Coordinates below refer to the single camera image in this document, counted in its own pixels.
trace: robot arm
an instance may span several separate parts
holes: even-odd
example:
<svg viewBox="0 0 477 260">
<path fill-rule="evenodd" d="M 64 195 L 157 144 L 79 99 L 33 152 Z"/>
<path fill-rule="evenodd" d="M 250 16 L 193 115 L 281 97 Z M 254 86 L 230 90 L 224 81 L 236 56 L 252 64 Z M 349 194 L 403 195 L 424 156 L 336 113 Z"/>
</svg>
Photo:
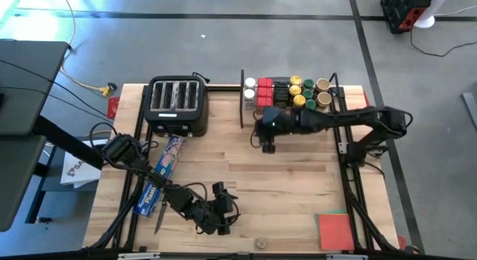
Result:
<svg viewBox="0 0 477 260">
<path fill-rule="evenodd" d="M 141 145 L 132 136 L 118 133 L 101 149 L 101 156 L 113 167 L 132 171 L 157 189 L 162 189 L 171 208 L 182 218 L 192 219 L 205 233 L 210 235 L 216 230 L 219 235 L 230 233 L 229 226 L 240 214 L 237 210 L 237 215 L 228 218 L 224 216 L 233 210 L 233 205 L 237 209 L 233 202 L 237 197 L 229 194 L 222 182 L 212 186 L 215 200 L 204 200 L 190 188 L 174 184 L 160 175 L 142 155 L 140 147 Z"/>
<path fill-rule="evenodd" d="M 288 134 L 310 134 L 330 127 L 367 125 L 373 130 L 359 142 L 347 144 L 350 163 L 361 165 L 366 153 L 387 139 L 398 139 L 406 134 L 405 114 L 392 107 L 365 107 L 337 113 L 322 113 L 313 110 L 292 110 L 290 113 L 278 107 L 264 108 L 263 116 L 255 123 L 263 153 L 275 153 L 274 137 Z"/>
</svg>

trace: green lid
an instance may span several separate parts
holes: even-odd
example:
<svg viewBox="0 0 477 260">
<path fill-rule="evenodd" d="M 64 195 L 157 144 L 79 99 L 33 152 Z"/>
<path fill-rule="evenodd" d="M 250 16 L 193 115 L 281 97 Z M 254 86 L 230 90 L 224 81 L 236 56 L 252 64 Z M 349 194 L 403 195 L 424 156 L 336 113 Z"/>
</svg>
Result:
<svg viewBox="0 0 477 260">
<path fill-rule="evenodd" d="M 306 100 L 313 98 L 313 92 L 309 89 L 303 90 L 303 96 L 305 96 Z"/>
<path fill-rule="evenodd" d="M 303 85 L 307 89 L 313 89 L 315 82 L 312 79 L 308 78 L 308 79 L 305 79 L 305 81 L 303 81 Z"/>
<path fill-rule="evenodd" d="M 313 101 L 312 99 L 306 100 L 305 106 L 306 106 L 306 108 L 309 108 L 311 110 L 315 110 L 316 109 L 316 102 Z"/>
</svg>

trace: wooden tabletop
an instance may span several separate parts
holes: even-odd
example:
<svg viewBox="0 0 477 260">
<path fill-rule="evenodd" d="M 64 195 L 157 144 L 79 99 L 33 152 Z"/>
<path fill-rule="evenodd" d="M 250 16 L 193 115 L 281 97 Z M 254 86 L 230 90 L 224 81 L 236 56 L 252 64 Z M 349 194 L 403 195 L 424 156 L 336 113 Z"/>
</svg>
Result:
<svg viewBox="0 0 477 260">
<path fill-rule="evenodd" d="M 124 85 L 114 122 L 118 132 L 134 134 L 143 86 Z M 344 91 L 349 110 L 365 107 L 360 86 L 345 86 Z M 244 128 L 240 128 L 239 93 L 210 92 L 209 99 L 207 134 L 187 140 L 171 178 L 179 184 L 202 182 L 208 187 L 209 196 L 212 195 L 211 185 L 224 181 L 229 192 L 238 197 L 236 202 L 241 217 L 231 226 L 230 235 L 198 235 L 192 221 L 183 220 L 168 208 L 161 229 L 155 235 L 158 208 L 152 218 L 139 216 L 134 247 L 185 253 L 320 253 L 313 214 L 345 210 L 332 130 L 308 136 L 276 137 L 277 152 L 263 154 L 260 149 L 250 146 L 251 113 L 244 113 Z M 142 140 L 146 127 L 145 122 Z M 355 140 L 370 131 L 365 126 L 352 129 Z M 157 136 L 153 140 L 161 144 L 149 157 L 155 166 L 168 140 Z M 368 157 L 367 161 L 379 165 L 374 158 Z M 103 169 L 84 246 L 97 241 L 116 216 L 124 176 L 125 171 L 111 167 Z M 371 219 L 389 242 L 398 247 L 382 175 L 363 167 L 361 180 Z M 201 187 L 193 189 L 203 194 Z M 121 244 L 126 240 L 129 218 L 130 214 L 124 221 Z M 357 225 L 360 242 L 365 244 L 360 220 Z M 256 247 L 257 238 L 265 240 L 265 249 Z"/>
</svg>

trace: gray floor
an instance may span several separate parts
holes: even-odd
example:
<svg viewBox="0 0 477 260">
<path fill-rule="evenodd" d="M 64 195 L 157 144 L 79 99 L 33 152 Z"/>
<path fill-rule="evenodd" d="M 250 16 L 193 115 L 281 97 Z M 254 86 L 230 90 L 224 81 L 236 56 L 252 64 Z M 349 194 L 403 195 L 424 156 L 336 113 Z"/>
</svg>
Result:
<svg viewBox="0 0 477 260">
<path fill-rule="evenodd" d="M 352 14 L 348 0 L 69 1 L 75 10 L 128 13 Z M 356 1 L 361 15 L 382 15 L 379 0 Z M 440 12 L 475 4 L 477 0 L 448 0 Z M 67 9 L 64 0 L 21 0 L 18 7 Z M 477 8 L 459 15 L 477 16 Z M 388 33 L 384 22 L 363 22 L 363 27 L 385 103 L 414 114 L 408 135 L 396 144 L 426 252 L 474 259 L 477 132 L 460 94 L 477 95 L 477 45 L 453 51 L 445 58 L 429 57 L 411 47 L 409 34 Z M 40 13 L 10 17 L 0 28 L 0 38 L 68 40 L 71 32 L 71 19 Z M 475 41 L 476 36 L 474 22 L 439 22 L 431 29 L 416 30 L 414 41 L 427 51 L 442 53 L 454 45 Z M 342 84 L 362 85 L 373 102 L 353 21 L 81 18 L 77 19 L 73 46 L 77 51 L 66 68 L 85 83 L 115 82 L 121 87 L 123 83 L 146 83 L 156 75 L 193 71 L 210 77 L 213 83 L 238 83 L 240 69 L 253 77 L 329 77 L 337 72 Z M 57 82 L 106 110 L 107 100 L 62 76 Z M 52 93 L 75 102 L 58 88 Z M 43 115 L 76 136 L 86 134 L 98 122 L 54 99 L 48 100 Z M 383 168 L 397 232 L 407 237 L 386 157 Z M 0 254 L 80 248 L 92 194 L 47 195 L 49 201 L 41 214 L 61 220 L 45 229 L 22 224 L 31 188 L 13 228 L 0 233 L 0 243 L 9 244 L 1 247 Z M 58 203 L 64 208 L 58 209 Z M 25 237 L 29 237 L 26 250 Z"/>
</svg>

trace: cardboard box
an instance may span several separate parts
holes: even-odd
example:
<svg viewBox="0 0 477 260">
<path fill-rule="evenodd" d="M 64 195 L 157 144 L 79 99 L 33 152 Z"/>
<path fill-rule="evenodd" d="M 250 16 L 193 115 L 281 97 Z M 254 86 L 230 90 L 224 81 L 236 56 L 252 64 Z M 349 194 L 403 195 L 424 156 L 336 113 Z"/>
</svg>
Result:
<svg viewBox="0 0 477 260">
<path fill-rule="evenodd" d="M 156 165 L 156 171 L 164 177 L 170 179 L 172 171 L 179 160 L 182 150 L 186 146 L 186 140 L 180 136 L 171 136 L 169 143 L 164 149 L 161 158 Z M 134 212 L 145 217 L 151 217 L 154 213 L 162 192 L 152 186 L 146 185 L 138 203 L 134 207 Z"/>
</svg>

